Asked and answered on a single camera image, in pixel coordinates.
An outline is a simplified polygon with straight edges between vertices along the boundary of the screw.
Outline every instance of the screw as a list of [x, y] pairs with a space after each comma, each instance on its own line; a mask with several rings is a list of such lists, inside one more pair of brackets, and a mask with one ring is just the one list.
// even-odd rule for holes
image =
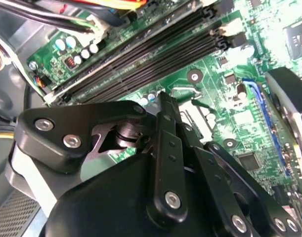
[[232, 216], [232, 223], [238, 229], [239, 232], [245, 233], [247, 231], [246, 224], [241, 219], [241, 217], [239, 217], [237, 215], [233, 215]]
[[287, 219], [287, 223], [288, 223], [288, 226], [294, 231], [294, 232], [298, 232], [298, 228], [297, 226], [295, 225], [295, 223], [289, 219]]
[[31, 61], [28, 66], [32, 71], [35, 71], [39, 68], [38, 64], [35, 61]]
[[185, 124], [185, 127], [186, 127], [186, 129], [187, 129], [188, 131], [192, 131], [192, 127], [189, 126], [188, 124]]
[[171, 117], [168, 116], [168, 115], [164, 115], [164, 118], [165, 118], [166, 120], [168, 120], [168, 121], [171, 121]]
[[165, 194], [165, 201], [173, 209], [179, 209], [181, 206], [181, 202], [178, 195], [171, 191]]
[[213, 144], [214, 149], [220, 150], [220, 147], [217, 144]]
[[40, 131], [50, 131], [54, 128], [54, 124], [50, 120], [44, 118], [37, 120], [34, 125]]
[[278, 229], [280, 229], [282, 232], [286, 232], [286, 227], [285, 227], [284, 223], [282, 223], [281, 220], [275, 218], [274, 221], [275, 221], [275, 224], [278, 227]]
[[133, 109], [137, 111], [139, 114], [144, 112], [144, 109], [138, 105], [134, 105]]
[[193, 79], [193, 80], [198, 80], [198, 78], [199, 78], [199, 76], [195, 73], [191, 75], [191, 79]]
[[82, 141], [79, 136], [76, 135], [66, 135], [63, 138], [63, 143], [68, 148], [78, 148], [81, 146]]

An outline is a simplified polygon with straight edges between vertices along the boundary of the metal lever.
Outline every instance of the metal lever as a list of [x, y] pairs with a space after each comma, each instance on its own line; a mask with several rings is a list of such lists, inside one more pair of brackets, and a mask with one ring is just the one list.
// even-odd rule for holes
[[173, 109], [177, 101], [163, 92], [159, 98], [147, 211], [158, 226], [169, 228], [186, 219], [188, 208], [182, 144], [176, 136], [181, 118]]
[[209, 142], [205, 149], [214, 154], [218, 164], [229, 175], [233, 193], [243, 197], [249, 207], [249, 218], [262, 237], [300, 237], [299, 224], [253, 179], [219, 144]]

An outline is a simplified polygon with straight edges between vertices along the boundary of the electrolytic capacitor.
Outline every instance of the electrolytic capacitor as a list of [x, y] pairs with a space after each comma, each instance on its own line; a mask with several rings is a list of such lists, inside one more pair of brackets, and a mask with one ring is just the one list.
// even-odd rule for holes
[[237, 96], [240, 100], [243, 100], [246, 98], [247, 92], [246, 92], [246, 87], [243, 83], [239, 84], [236, 87], [236, 91], [237, 91]]
[[84, 59], [90, 58], [90, 52], [88, 51], [88, 49], [84, 48], [81, 51], [81, 57], [84, 58]]
[[92, 54], [96, 54], [98, 53], [99, 51], [99, 48], [96, 44], [92, 43], [90, 46], [89, 46], [89, 50]]
[[66, 44], [62, 39], [57, 39], [55, 41], [55, 46], [60, 50], [64, 51], [66, 49]]
[[76, 47], [76, 40], [72, 36], [67, 36], [66, 38], [66, 44], [70, 48], [75, 48]]
[[78, 65], [82, 64], [82, 58], [79, 55], [74, 57], [74, 62]]

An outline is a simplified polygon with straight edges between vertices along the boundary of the integrated circuit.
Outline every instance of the integrated circuit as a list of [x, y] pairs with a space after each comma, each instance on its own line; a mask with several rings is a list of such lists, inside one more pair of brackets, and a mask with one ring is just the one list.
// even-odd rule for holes
[[225, 79], [225, 83], [226, 83], [227, 85], [236, 82], [236, 77], [235, 77], [234, 74], [226, 75], [226, 76], [224, 77], [224, 79]]
[[252, 171], [260, 168], [258, 158], [255, 153], [238, 155], [238, 159], [243, 168], [247, 171]]
[[285, 28], [289, 55], [292, 59], [302, 57], [302, 20]]
[[250, 0], [250, 1], [251, 1], [252, 8], [256, 8], [261, 5], [260, 0]]

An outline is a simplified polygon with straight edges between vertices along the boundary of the black wire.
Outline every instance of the black wire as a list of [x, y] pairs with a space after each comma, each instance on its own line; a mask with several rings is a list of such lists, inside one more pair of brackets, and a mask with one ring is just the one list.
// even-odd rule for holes
[[1, 117], [1, 116], [0, 116], [0, 122], [4, 122], [4, 123], [7, 123], [7, 124], [10, 124], [10, 123], [11, 123], [10, 120], [8, 120], [8, 119], [6, 119], [6, 118], [3, 118], [3, 117]]
[[30, 85], [26, 83], [26, 87], [24, 88], [23, 94], [23, 110], [27, 110], [30, 108]]
[[19, 17], [23, 17], [28, 20], [33, 20], [42, 24], [50, 25], [50, 26], [55, 26], [57, 28], [64, 28], [66, 30], [72, 30], [72, 31], [77, 31], [81, 33], [89, 33], [92, 32], [90, 28], [81, 26], [81, 25], [76, 25], [68, 20], [64, 19], [55, 19], [55, 18], [50, 18], [50, 17], [43, 17], [43, 16], [38, 16], [34, 15], [25, 11], [22, 11], [20, 9], [10, 7], [6, 4], [0, 3], [0, 9], [9, 12], [10, 14], [17, 15]]

